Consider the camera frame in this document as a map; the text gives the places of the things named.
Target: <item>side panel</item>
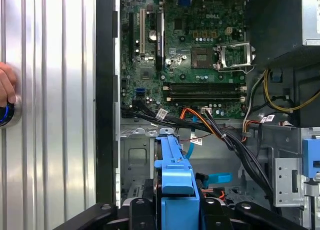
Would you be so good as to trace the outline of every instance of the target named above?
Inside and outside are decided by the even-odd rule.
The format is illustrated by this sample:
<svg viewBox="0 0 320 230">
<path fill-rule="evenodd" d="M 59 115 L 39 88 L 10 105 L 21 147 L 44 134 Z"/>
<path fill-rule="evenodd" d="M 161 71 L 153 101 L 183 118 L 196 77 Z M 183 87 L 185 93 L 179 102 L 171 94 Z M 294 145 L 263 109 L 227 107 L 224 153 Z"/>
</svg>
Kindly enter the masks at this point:
<svg viewBox="0 0 320 230">
<path fill-rule="evenodd" d="M 0 134 L 0 230 L 53 229 L 96 201 L 96 0 L 1 0 L 22 118 Z"/>
</svg>

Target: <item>green circuit board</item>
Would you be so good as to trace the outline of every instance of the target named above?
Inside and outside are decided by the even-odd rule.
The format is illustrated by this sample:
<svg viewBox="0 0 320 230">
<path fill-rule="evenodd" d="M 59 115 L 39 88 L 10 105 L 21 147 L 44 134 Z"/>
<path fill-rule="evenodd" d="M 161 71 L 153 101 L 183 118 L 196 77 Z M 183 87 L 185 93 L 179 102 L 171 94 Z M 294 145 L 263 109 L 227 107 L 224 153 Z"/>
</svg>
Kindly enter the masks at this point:
<svg viewBox="0 0 320 230">
<path fill-rule="evenodd" d="M 179 115 L 183 106 L 212 109 L 216 118 L 242 118 L 242 103 L 194 100 L 191 103 L 168 102 L 166 83 L 239 83 L 245 85 L 243 72 L 218 72 L 214 68 L 217 44 L 244 41 L 242 0 L 192 0 L 182 7 L 177 0 L 121 0 L 121 103 L 131 107 L 137 89 L 144 89 L 143 100 L 154 111 L 164 108 Z M 155 24 L 157 12 L 164 13 L 163 67 L 156 67 Z M 141 50 L 141 24 L 145 44 Z M 228 65 L 243 63 L 242 48 L 228 51 Z"/>
</svg>

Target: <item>black frame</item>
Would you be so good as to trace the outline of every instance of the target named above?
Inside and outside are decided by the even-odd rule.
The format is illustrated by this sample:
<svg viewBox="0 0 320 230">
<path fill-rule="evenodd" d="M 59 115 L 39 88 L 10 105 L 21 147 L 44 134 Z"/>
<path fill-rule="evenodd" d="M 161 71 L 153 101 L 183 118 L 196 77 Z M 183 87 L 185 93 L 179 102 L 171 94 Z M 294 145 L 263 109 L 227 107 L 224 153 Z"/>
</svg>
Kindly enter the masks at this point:
<svg viewBox="0 0 320 230">
<path fill-rule="evenodd" d="M 96 0 L 96 200 L 114 201 L 115 0 Z"/>
</svg>

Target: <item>blue ring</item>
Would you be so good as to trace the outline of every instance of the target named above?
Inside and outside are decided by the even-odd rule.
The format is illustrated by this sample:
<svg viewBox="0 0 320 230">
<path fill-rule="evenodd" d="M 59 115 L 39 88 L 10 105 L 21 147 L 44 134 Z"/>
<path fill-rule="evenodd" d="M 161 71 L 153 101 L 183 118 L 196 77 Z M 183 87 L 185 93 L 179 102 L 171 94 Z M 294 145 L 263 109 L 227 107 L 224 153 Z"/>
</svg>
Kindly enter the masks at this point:
<svg viewBox="0 0 320 230">
<path fill-rule="evenodd" d="M 8 112 L 9 112 L 9 106 L 7 105 L 6 108 L 5 108 L 5 114 L 4 114 L 4 117 L 0 120 L 0 122 L 4 121 L 5 118 L 8 116 Z"/>
</svg>

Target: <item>screw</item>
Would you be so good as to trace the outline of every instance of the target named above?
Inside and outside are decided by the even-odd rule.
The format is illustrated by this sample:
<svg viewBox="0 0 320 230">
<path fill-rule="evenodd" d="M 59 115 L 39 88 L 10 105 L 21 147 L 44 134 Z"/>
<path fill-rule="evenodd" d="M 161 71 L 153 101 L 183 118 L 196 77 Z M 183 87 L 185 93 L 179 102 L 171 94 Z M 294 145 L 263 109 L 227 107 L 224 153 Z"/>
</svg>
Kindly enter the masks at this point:
<svg viewBox="0 0 320 230">
<path fill-rule="evenodd" d="M 143 199 L 138 199 L 138 201 L 136 201 L 137 202 L 137 204 L 142 204 L 142 203 L 144 203 L 145 201 L 143 200 Z"/>
<path fill-rule="evenodd" d="M 111 208 L 111 206 L 110 206 L 109 204 L 104 204 L 104 205 L 101 207 L 102 210 L 108 210 L 108 209 L 110 209 L 110 208 Z"/>
<path fill-rule="evenodd" d="M 207 199 L 205 199 L 205 201 L 209 204 L 214 204 L 214 202 L 215 202 L 212 198 L 207 198 Z"/>
<path fill-rule="evenodd" d="M 249 204 L 247 204 L 247 203 L 242 203 L 242 204 L 241 204 L 241 207 L 243 207 L 243 208 L 246 209 L 246 210 L 251 209 L 251 206 L 250 206 Z"/>
</svg>

